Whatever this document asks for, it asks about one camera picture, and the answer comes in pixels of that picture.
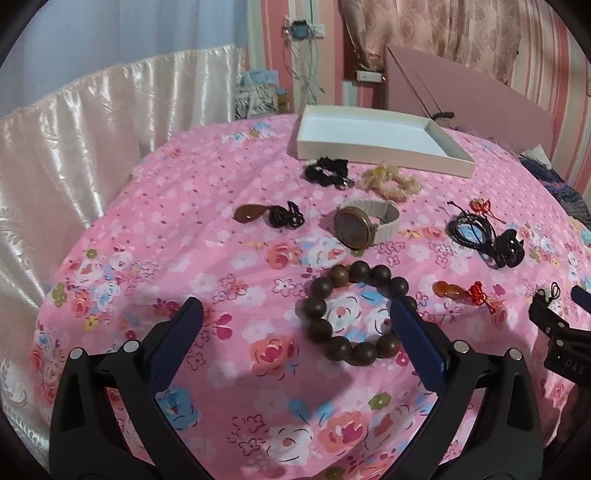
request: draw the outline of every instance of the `striped wallpaper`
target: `striped wallpaper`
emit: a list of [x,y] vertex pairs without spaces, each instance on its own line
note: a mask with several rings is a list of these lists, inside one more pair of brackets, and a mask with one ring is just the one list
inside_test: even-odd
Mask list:
[[[560,18],[544,0],[519,0],[522,41],[511,86],[552,112],[554,168],[591,206],[591,67]],[[371,106],[373,89],[343,81],[343,24],[339,0],[249,0],[247,66],[277,69],[293,92],[295,110],[305,106],[302,84],[291,78],[291,52],[281,38],[285,16],[325,27],[318,40],[319,103]]]

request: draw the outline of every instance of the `gold watch case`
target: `gold watch case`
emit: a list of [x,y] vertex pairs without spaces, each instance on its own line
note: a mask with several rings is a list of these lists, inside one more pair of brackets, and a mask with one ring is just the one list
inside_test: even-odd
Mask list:
[[334,229],[336,238],[351,250],[363,250],[374,244],[376,225],[367,213],[357,207],[344,207],[336,211]]

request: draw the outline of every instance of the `amber pendant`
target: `amber pendant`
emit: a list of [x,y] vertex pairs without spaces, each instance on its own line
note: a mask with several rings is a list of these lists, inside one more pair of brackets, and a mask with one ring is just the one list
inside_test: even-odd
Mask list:
[[268,210],[266,205],[242,205],[234,212],[234,220],[240,223],[250,223]]

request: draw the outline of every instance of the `white box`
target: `white box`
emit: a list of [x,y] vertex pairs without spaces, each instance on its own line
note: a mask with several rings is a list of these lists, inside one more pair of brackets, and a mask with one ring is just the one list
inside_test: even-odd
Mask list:
[[471,178],[472,157],[430,118],[350,106],[308,105],[297,135],[300,160],[346,158]]

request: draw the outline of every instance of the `electrical outlet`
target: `electrical outlet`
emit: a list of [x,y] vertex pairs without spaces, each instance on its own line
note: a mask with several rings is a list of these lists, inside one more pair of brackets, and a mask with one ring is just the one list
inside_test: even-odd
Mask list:
[[357,70],[356,74],[358,82],[382,83],[384,81],[384,77],[380,72],[366,72],[365,70]]
[[315,23],[312,24],[312,32],[316,38],[324,38],[326,34],[326,30],[324,29],[323,23]]

